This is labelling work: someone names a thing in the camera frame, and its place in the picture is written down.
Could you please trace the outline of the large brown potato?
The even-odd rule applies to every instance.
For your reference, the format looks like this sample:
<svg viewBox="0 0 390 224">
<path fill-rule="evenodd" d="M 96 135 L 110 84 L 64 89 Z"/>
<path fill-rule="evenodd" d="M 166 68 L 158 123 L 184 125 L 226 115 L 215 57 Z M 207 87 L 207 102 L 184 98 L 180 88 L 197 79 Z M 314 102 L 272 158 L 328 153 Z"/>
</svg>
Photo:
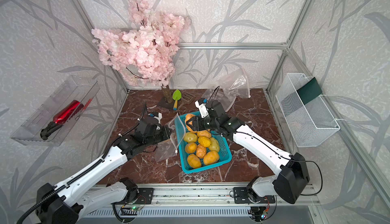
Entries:
<svg viewBox="0 0 390 224">
<path fill-rule="evenodd" d="M 219 153 L 216 151 L 210 151 L 208 152 L 204 158 L 203 158 L 203 163 L 204 165 L 208 166 L 211 164 L 214 164 L 219 161 Z"/>
</svg>

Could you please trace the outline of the clear zipper bag with dots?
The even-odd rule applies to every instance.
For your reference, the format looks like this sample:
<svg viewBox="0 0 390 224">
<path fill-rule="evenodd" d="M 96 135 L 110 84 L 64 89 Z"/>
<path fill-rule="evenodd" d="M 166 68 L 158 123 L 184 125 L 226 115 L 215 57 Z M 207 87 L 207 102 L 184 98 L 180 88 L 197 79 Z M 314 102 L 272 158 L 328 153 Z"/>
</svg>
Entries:
<svg viewBox="0 0 390 224">
<path fill-rule="evenodd" d="M 175 157 L 185 135 L 185 126 L 178 113 L 167 123 L 167 126 L 168 129 L 172 130 L 172 133 L 167 140 L 157 144 L 154 157 L 156 162 Z"/>
</svg>

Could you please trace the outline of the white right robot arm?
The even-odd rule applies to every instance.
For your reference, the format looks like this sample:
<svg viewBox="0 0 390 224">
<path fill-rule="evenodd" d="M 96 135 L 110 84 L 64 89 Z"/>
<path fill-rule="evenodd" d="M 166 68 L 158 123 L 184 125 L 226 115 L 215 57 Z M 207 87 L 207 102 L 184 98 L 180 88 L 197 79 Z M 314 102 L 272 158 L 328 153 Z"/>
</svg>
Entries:
<svg viewBox="0 0 390 224">
<path fill-rule="evenodd" d="M 246 187 L 250 201 L 257 203 L 267 196 L 278 196 L 295 204 L 310 182 L 308 161 L 299 154 L 290 154 L 255 133 L 237 117 L 230 117 L 222 104 L 204 98 L 195 102 L 200 115 L 186 121 L 193 131 L 211 130 L 253 153 L 273 172 L 272 176 L 256 177 Z"/>
</svg>

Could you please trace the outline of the yellow wrinkled potato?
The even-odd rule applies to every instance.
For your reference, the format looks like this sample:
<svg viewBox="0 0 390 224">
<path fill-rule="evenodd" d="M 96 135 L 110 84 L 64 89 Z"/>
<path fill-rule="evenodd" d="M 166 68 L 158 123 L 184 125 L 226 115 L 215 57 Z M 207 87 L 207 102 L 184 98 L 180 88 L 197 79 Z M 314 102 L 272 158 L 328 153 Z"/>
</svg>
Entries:
<svg viewBox="0 0 390 224">
<path fill-rule="evenodd" d="M 211 145 L 211 140 L 206 136 L 200 136 L 198 138 L 198 143 L 205 148 L 209 148 Z"/>
</svg>

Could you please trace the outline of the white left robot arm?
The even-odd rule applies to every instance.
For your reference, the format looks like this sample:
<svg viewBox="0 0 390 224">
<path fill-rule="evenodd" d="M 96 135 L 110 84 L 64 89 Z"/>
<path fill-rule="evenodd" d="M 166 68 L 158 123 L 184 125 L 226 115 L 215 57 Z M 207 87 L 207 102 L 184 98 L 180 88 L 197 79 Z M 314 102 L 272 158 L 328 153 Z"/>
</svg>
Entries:
<svg viewBox="0 0 390 224">
<path fill-rule="evenodd" d="M 17 222 L 23 223 L 34 212 L 43 224 L 74 224 L 106 205 L 136 201 L 140 195 L 138 186 L 129 178 L 91 194 L 88 191 L 113 170 L 143 153 L 147 147 L 169 140 L 172 129 L 168 125 L 161 125 L 160 120 L 160 116 L 140 119 L 133 128 L 119 134 L 102 156 L 78 173 L 57 185 L 47 183 L 40 187 L 36 204 Z"/>
</svg>

